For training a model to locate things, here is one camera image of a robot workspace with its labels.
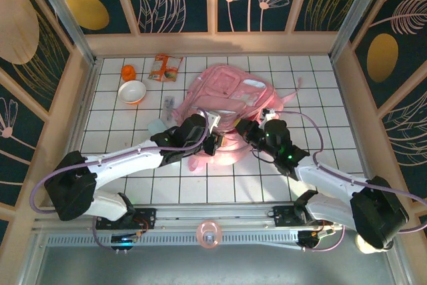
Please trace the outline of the white orange bowl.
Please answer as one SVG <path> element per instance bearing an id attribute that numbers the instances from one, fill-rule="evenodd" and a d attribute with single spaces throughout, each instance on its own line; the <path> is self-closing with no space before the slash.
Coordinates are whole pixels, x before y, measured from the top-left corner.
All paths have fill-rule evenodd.
<path id="1" fill-rule="evenodd" d="M 142 81 L 127 81 L 119 88 L 117 95 L 123 103 L 137 105 L 146 95 L 146 86 Z"/>

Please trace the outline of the orange snack bag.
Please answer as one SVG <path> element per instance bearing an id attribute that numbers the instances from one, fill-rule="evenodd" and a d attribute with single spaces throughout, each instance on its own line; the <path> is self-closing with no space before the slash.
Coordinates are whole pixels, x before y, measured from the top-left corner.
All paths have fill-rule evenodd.
<path id="1" fill-rule="evenodd" d="M 148 79 L 159 82 L 175 82 L 183 57 L 174 57 L 164 53 L 154 57 Z"/>

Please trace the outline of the light blue pencil case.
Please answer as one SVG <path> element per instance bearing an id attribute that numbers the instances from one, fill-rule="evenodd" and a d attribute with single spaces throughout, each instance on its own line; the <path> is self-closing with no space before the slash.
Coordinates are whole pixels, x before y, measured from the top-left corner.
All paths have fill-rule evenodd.
<path id="1" fill-rule="evenodd" d="M 155 135 L 166 131 L 167 126 L 161 119 L 155 119 L 147 125 L 147 130 L 151 135 Z"/>

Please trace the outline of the small orange plastic cup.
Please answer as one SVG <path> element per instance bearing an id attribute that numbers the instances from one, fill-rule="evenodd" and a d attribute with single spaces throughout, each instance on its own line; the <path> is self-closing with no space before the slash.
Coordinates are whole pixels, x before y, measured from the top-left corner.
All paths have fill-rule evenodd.
<path id="1" fill-rule="evenodd" d="M 132 65 L 124 65 L 121 68 L 121 78 L 124 82 L 136 80 L 136 72 Z"/>

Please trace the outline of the clear plastic pouch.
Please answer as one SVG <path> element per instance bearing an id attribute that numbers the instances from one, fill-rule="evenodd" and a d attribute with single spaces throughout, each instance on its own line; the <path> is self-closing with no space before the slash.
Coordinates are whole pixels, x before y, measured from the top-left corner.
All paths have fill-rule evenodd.
<path id="1" fill-rule="evenodd" d="M 175 97 L 167 95 L 163 99 L 163 107 L 161 112 L 161 118 L 163 121 L 170 122 L 173 119 L 173 111 L 175 105 Z"/>

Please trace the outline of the black controller board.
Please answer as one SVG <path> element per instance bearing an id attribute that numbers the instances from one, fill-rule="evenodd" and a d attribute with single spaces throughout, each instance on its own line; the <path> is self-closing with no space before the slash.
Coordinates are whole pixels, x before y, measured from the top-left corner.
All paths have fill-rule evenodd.
<path id="1" fill-rule="evenodd" d="M 116 254 L 127 254 L 138 240 L 139 236 L 137 234 L 113 234 L 110 243 L 111 249 Z"/>
<path id="2" fill-rule="evenodd" d="M 297 245 L 303 252 L 329 252 L 335 248 L 330 246 L 327 248 L 318 248 L 322 237 L 316 231 L 299 231 Z"/>

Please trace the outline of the aluminium mounting rail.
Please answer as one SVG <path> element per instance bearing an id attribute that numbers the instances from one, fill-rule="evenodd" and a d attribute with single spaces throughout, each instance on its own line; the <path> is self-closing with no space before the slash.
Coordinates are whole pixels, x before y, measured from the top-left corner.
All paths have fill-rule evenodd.
<path id="1" fill-rule="evenodd" d="M 156 209 L 152 232 L 195 232 L 204 221 L 214 221 L 224 232 L 238 230 L 271 230 L 274 206 L 289 206 L 290 202 L 230 203 L 230 204 L 172 204 L 150 205 Z M 66 233 L 88 232 L 92 227 L 91 216 L 81 216 L 63 222 L 57 214 L 37 214 L 32 232 Z"/>

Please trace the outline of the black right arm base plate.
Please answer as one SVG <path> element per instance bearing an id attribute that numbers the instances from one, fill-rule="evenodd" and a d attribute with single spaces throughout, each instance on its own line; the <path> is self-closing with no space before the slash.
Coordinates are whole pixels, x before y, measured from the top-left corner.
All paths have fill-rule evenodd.
<path id="1" fill-rule="evenodd" d="M 274 206 L 267 211 L 267 216 L 274 220 L 275 227 L 304 227 L 313 226 L 322 228 L 333 226 L 334 223 L 327 220 L 316 220 L 303 210 L 296 210 L 293 205 Z"/>

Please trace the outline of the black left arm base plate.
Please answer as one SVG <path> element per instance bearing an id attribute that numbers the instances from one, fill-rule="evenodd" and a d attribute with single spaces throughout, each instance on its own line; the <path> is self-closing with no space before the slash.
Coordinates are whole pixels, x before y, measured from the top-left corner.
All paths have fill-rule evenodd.
<path id="1" fill-rule="evenodd" d="M 155 208 L 136 208 L 116 221 L 111 221 L 107 218 L 98 218 L 95 227 L 97 230 L 154 229 L 156 212 Z"/>

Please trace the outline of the white bottle black lid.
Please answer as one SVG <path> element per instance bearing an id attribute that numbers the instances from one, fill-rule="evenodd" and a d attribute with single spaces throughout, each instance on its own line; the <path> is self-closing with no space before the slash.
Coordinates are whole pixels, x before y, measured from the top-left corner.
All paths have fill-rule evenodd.
<path id="1" fill-rule="evenodd" d="M 376 252 L 376 249 L 367 243 L 367 241 L 365 241 L 365 239 L 363 239 L 363 237 L 361 237 L 359 234 L 356 234 L 355 244 L 357 249 L 359 249 L 359 251 L 361 251 L 363 254 L 373 254 Z"/>

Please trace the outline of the pink backpack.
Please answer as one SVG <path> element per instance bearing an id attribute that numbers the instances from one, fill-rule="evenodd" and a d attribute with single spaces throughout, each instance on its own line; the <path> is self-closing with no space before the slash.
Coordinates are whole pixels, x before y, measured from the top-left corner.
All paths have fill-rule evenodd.
<path id="1" fill-rule="evenodd" d="M 189 171 L 199 172 L 207 164 L 229 166 L 246 157 L 251 147 L 237 133 L 235 122 L 250 119 L 262 123 L 265 120 L 263 109 L 283 110 L 285 103 L 295 98 L 301 85 L 302 80 L 298 79 L 295 91 L 280 97 L 273 85 L 237 67 L 213 65 L 199 74 L 183 102 L 173 111 L 173 118 L 181 125 L 199 107 L 218 114 L 220 120 L 213 132 L 222 138 L 222 143 L 212 156 L 205 151 L 190 156 Z"/>

